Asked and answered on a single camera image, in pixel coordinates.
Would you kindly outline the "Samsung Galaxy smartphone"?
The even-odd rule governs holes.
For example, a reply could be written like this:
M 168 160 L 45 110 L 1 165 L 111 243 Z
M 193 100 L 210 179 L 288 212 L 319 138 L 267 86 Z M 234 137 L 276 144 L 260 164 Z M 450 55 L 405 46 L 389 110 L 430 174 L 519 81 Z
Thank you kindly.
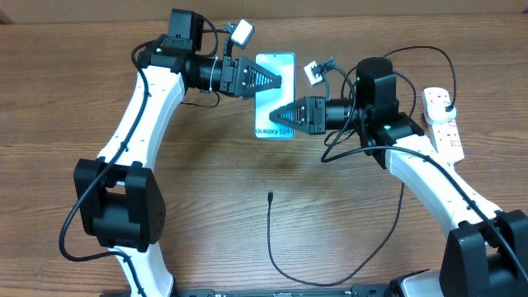
M 258 92 L 255 97 L 254 135 L 256 139 L 293 139 L 292 128 L 276 123 L 270 119 L 270 114 L 295 100 L 295 69 L 294 53 L 260 53 L 256 55 L 256 63 L 266 70 L 281 76 L 279 88 Z

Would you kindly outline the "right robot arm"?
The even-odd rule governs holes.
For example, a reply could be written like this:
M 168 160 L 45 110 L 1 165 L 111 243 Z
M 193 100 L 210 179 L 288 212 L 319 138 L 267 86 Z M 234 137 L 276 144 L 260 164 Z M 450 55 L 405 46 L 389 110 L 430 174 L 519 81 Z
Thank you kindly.
M 440 225 L 446 245 L 439 271 L 416 271 L 386 285 L 355 285 L 354 296 L 524 296 L 527 217 L 483 198 L 399 109 L 390 60 L 361 60 L 348 98 L 303 97 L 270 114 L 306 134 L 354 130 L 361 152 L 407 186 Z

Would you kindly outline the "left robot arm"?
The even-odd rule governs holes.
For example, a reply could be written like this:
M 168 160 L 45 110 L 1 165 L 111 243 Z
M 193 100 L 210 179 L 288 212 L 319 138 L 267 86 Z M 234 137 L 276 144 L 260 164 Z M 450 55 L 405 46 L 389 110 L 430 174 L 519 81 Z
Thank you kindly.
M 115 133 L 95 159 L 80 159 L 74 169 L 78 199 L 71 215 L 81 218 L 105 256 L 120 261 L 132 296 L 177 294 L 159 245 L 166 204 L 153 171 L 187 92 L 248 99 L 282 83 L 281 76 L 250 59 L 233 57 L 233 47 L 244 48 L 254 31 L 246 20 L 229 22 L 225 42 L 202 54 L 204 33 L 218 35 L 219 29 L 199 13 L 172 10 L 167 33 L 132 50 L 137 82 Z

